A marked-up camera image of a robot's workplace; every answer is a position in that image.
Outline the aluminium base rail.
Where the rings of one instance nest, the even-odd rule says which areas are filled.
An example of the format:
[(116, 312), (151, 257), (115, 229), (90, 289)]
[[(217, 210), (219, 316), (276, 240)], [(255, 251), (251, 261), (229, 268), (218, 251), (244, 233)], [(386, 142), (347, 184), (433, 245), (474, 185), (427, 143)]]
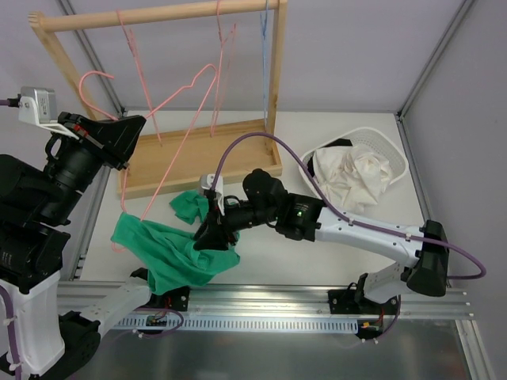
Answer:
[[(63, 281), (57, 290), (59, 310), (91, 306), (119, 287), (118, 282)], [(325, 286), (211, 284), (189, 292), (186, 312), (234, 317), (324, 317), (330, 314), (327, 292)], [(403, 295), (400, 316), (470, 320), (475, 317), (475, 311), (465, 291), (449, 289), (443, 298)]]

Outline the green tank top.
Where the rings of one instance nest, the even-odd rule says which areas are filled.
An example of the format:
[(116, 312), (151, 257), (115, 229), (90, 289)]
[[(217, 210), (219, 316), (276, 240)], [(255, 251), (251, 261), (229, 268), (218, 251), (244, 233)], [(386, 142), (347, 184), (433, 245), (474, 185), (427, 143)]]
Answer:
[(180, 287), (202, 287), (234, 268), (240, 256), (226, 250), (194, 248), (193, 234), (122, 212), (112, 243), (131, 251), (147, 267), (147, 284), (155, 295)]

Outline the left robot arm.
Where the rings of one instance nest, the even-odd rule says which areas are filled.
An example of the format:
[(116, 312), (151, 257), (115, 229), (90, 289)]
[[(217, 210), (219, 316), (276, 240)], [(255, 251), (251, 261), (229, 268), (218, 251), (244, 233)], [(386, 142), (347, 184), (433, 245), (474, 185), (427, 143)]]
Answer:
[(103, 167), (124, 170), (146, 120), (90, 120), (63, 112), (43, 169), (1, 156), (1, 297), (9, 348), (1, 368), (17, 379), (65, 379), (84, 367), (102, 337), (138, 308), (173, 312), (175, 293), (147, 282), (147, 271), (99, 303), (59, 314), (63, 231), (82, 193)]

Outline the black tank top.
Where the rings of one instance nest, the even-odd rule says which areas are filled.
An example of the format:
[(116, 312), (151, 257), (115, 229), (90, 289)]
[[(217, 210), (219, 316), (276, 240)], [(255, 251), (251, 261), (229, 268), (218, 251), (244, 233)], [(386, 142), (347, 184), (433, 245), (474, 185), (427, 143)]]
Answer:
[[(344, 139), (335, 139), (334, 141), (329, 142), (326, 145), (323, 145), (322, 148), (335, 147), (335, 146), (348, 146), (348, 143), (346, 143)], [(309, 159), (307, 161), (307, 170), (312, 177), (315, 177), (313, 156), (314, 156), (314, 153), (310, 153)]]

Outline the white perforated plastic basket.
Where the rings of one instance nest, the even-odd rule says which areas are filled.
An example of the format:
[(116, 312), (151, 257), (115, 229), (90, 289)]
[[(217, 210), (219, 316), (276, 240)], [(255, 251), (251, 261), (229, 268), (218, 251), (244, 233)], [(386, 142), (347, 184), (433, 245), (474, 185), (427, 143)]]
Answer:
[(300, 160), (307, 165), (317, 149), (345, 146), (345, 140), (348, 140), (352, 146), (365, 145), (374, 153), (385, 157), (389, 161), (393, 173), (391, 184), (395, 184), (407, 174), (409, 164), (405, 154), (384, 133), (372, 127), (358, 127), (328, 140), (304, 153)]

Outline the blue wire hanger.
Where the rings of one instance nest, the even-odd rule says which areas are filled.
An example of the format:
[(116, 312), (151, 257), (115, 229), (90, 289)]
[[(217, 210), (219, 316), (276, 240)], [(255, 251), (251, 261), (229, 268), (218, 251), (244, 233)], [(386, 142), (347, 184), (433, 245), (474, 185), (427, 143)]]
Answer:
[(261, 56), (262, 56), (262, 107), (264, 126), (268, 125), (269, 80), (267, 62), (267, 26), (269, 18), (269, 1), (265, 0), (265, 8), (260, 13)]

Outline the wooden clothes rack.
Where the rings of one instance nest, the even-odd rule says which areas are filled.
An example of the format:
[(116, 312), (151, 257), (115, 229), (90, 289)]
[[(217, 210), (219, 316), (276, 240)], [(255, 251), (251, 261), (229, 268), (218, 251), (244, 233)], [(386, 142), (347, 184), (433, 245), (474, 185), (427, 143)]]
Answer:
[(219, 124), (217, 119), (221, 99), (217, 97), (208, 127), (196, 127), (191, 123), (186, 131), (156, 131), (140, 137), (128, 167), (121, 170), (118, 180), (119, 194), (125, 199), (134, 199), (189, 190), (198, 184), (201, 175), (216, 171), (222, 154), (235, 138), (247, 132), (272, 134), (275, 131), (287, 5), (286, 1), (197, 2), (61, 17), (45, 17), (41, 12), (31, 12), (28, 19), (30, 27), (73, 89), (86, 114), (92, 120), (98, 120), (101, 116), (113, 120), (112, 115), (95, 105), (84, 86), (89, 75), (78, 73), (57, 33), (116, 26), (123, 28), (262, 10), (274, 12), (267, 117), (263, 120)]

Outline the white tank top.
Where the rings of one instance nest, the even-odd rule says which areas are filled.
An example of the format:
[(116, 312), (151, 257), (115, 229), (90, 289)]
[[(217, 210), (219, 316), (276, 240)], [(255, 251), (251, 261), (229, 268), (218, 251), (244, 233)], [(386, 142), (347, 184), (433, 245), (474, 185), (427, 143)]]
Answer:
[(313, 159), (313, 178), (325, 197), (356, 214), (376, 206), (393, 178), (389, 161), (365, 145), (320, 148)]

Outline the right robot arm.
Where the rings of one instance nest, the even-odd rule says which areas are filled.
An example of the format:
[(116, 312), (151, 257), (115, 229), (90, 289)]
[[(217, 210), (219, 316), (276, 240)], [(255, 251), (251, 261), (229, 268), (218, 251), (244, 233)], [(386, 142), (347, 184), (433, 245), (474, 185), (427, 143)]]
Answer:
[(248, 174), (242, 186), (244, 200), (223, 195), (221, 176), (200, 178), (209, 210), (194, 235), (195, 249), (225, 251), (238, 242), (240, 231), (266, 225), (294, 241), (340, 243), (393, 260), (381, 271), (364, 273), (344, 291), (329, 291), (332, 314), (394, 315), (400, 295), (445, 295), (449, 253), (438, 222), (421, 228), (396, 226), (389, 234), (388, 226), (338, 216), (318, 198), (288, 192), (262, 169)]

